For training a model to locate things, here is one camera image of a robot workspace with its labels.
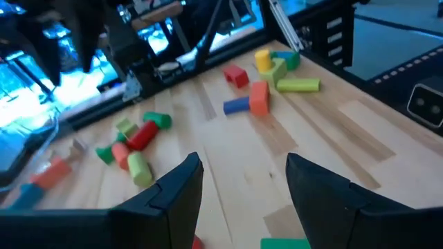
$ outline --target wooden tabletop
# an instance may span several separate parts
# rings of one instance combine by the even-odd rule
[[[287,49],[278,42],[265,48]],[[259,80],[253,54],[229,62],[252,82]],[[225,65],[77,132],[88,152],[40,208],[110,208],[139,193],[127,172],[106,166],[94,149],[115,139],[117,120],[140,124],[146,111],[169,113],[174,121],[144,151],[156,178],[193,151],[204,163],[197,235],[207,249],[256,249],[264,237],[304,237],[284,175],[291,151],[411,207],[443,205],[441,137],[307,58],[287,77],[320,78],[320,93],[272,90],[271,115],[225,116],[223,102],[249,92],[226,83]]]

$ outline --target metal frame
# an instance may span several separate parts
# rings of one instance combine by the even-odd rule
[[[152,77],[151,75],[145,73],[138,73],[134,71],[134,74],[138,78],[138,81],[143,87],[141,98],[136,98],[135,100],[123,102],[122,96],[117,95],[116,97],[107,100],[97,106],[91,107],[75,116],[68,118],[68,122],[71,123],[74,129],[81,129],[93,122],[103,119],[125,107],[132,104],[140,102],[142,99],[152,97],[158,92],[170,88],[180,82],[184,82],[192,77],[197,76],[204,71],[207,71],[219,64],[222,64],[239,54],[245,53],[247,51],[253,50],[259,46],[269,43],[273,40],[278,40],[283,44],[288,45],[282,31],[279,28],[277,21],[270,9],[270,4],[268,0],[257,0],[262,13],[262,19],[264,27],[261,30],[247,35],[237,41],[227,44],[220,49],[217,49],[210,53],[210,46],[213,42],[215,33],[219,27],[219,10],[222,4],[228,4],[226,0],[218,0],[217,6],[213,13],[210,21],[210,25],[205,35],[203,44],[199,47],[197,56],[194,63],[189,63],[183,65],[183,70],[174,74],[173,77],[161,78],[160,82],[156,80],[158,78]],[[322,15],[322,10],[329,10],[330,8],[335,8],[338,5],[352,6],[352,4],[358,2],[357,0],[324,0],[316,5],[310,6],[294,15],[289,16],[289,20],[292,26],[300,26],[305,24],[311,24],[320,18]],[[344,78],[348,82],[356,85],[357,87],[363,89],[364,81],[353,76],[350,73],[345,72],[341,68],[334,66],[329,63],[326,59],[320,58],[319,56],[309,52],[302,51],[304,56],[315,61],[321,66],[325,67],[327,70],[337,74],[338,76]]]

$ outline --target green block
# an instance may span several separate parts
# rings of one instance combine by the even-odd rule
[[[284,59],[288,71],[293,71],[300,66],[300,53],[291,51],[273,51],[271,58]]]
[[[262,239],[261,249],[311,249],[307,239]]]
[[[134,124],[133,122],[129,121],[127,118],[124,118],[117,124],[117,129],[126,138],[130,138],[138,131],[138,126],[137,124]]]
[[[286,76],[287,67],[284,59],[274,58],[272,62],[272,69],[265,73],[260,73],[260,77],[262,80],[266,80],[270,87],[275,88],[277,82]]]
[[[129,165],[129,173],[131,174],[135,185],[140,187],[150,187],[152,183],[154,183],[150,166],[146,162],[142,153],[139,151],[132,152],[127,157],[127,164]]]
[[[97,148],[97,156],[103,160],[107,165],[110,165],[114,160],[114,155],[112,154],[112,146],[106,148]]]
[[[143,115],[143,122],[154,121],[160,129],[169,129],[172,126],[172,118],[168,114],[147,112]]]
[[[281,79],[277,83],[279,92],[318,92],[320,79]]]
[[[125,137],[125,135],[123,135],[123,133],[119,132],[117,134],[117,138],[115,142],[122,142],[122,143],[126,143],[127,142],[127,138]]]

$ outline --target yellow block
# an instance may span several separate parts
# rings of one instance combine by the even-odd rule
[[[269,50],[259,50],[255,53],[255,62],[259,73],[264,73],[272,69],[271,52]]]

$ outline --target blue cylinder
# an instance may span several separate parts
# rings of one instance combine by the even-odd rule
[[[19,197],[9,207],[11,210],[32,209],[44,196],[44,190],[34,183],[25,184],[20,190]]]
[[[240,111],[249,111],[249,97],[238,98],[223,103],[223,111],[225,115]]]

